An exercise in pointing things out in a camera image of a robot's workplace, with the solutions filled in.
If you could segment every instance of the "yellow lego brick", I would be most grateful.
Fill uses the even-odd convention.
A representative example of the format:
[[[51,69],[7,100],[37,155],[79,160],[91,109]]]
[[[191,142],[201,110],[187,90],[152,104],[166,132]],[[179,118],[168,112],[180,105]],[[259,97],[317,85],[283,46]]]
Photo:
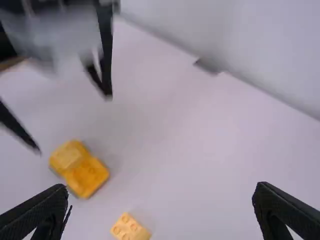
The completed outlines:
[[[118,240],[149,240],[151,234],[130,214],[125,212],[110,230]]]
[[[77,140],[54,151],[49,165],[80,198],[89,198],[109,178],[108,169]]]
[[[80,198],[89,198],[109,178],[108,169],[95,157],[81,161],[64,174],[67,185]]]
[[[49,165],[59,175],[63,175],[68,168],[89,156],[89,151],[80,141],[72,140],[52,153]]]

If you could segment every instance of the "white table surface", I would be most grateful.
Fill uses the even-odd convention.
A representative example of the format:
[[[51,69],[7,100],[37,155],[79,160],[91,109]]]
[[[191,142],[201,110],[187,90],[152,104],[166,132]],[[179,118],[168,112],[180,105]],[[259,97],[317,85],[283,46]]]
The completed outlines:
[[[43,154],[1,129],[0,212],[61,181],[48,158],[71,139],[111,177],[89,200],[70,196],[65,240],[111,240],[126,211],[152,240],[262,239],[251,202],[259,181],[320,209],[320,123],[195,60],[117,18],[113,101],[78,62],[59,75],[28,62],[2,73],[0,96]]]

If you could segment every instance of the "white wall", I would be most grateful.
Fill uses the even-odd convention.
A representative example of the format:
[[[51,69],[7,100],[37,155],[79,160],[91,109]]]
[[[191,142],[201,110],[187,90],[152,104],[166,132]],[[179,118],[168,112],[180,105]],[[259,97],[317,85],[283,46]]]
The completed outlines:
[[[121,0],[121,9],[320,119],[320,1]]]

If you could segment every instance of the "lego brick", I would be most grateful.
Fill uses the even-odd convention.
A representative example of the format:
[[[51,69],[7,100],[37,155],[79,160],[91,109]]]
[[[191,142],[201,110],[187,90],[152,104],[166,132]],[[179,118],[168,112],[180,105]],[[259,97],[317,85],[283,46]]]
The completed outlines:
[[[110,230],[118,240],[149,240],[151,234],[130,214],[125,212]]]
[[[49,165],[80,198],[89,198],[110,175],[106,166],[77,140],[69,141],[54,151]]]

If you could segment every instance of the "white surface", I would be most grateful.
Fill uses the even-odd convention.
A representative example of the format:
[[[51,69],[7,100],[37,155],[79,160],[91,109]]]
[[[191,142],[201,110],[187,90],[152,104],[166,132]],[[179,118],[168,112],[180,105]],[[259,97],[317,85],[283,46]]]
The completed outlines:
[[[320,119],[320,1],[121,0],[121,9]]]
[[[117,19],[112,102],[76,62],[59,77],[28,63],[4,73],[0,96],[43,155],[1,130],[0,212],[59,182],[48,158],[73,138],[111,178],[89,200],[70,197],[65,240],[111,240],[125,211],[152,240],[262,239],[251,202],[258,181],[320,209],[319,122],[194,60]]]

